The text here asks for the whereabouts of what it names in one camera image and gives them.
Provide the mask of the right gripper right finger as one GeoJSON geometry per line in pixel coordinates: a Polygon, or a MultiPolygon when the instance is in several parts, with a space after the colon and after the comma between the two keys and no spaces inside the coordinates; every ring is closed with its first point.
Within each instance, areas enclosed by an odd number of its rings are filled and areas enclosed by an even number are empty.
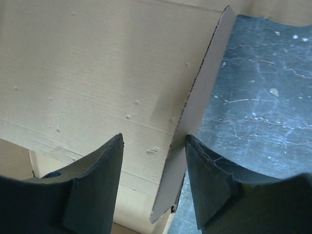
{"type": "Polygon", "coordinates": [[[254,186],[279,181],[234,163],[193,135],[186,137],[185,154],[199,230],[203,230],[226,203],[243,193],[241,184],[254,186]]]}

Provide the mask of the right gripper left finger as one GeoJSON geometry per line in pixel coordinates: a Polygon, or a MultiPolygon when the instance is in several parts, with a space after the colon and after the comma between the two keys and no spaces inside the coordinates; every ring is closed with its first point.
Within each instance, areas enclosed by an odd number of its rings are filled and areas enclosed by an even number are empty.
{"type": "Polygon", "coordinates": [[[117,134],[83,158],[25,181],[22,217],[40,234],[108,234],[123,158],[117,134]]]}

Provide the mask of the cardboard box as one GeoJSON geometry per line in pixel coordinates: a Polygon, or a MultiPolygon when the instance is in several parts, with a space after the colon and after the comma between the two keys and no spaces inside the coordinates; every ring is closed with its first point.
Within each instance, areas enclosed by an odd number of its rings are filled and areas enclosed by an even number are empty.
{"type": "Polygon", "coordinates": [[[189,91],[222,15],[312,22],[309,0],[3,0],[0,137],[47,170],[125,142],[114,222],[167,233],[196,132],[189,91]]]}

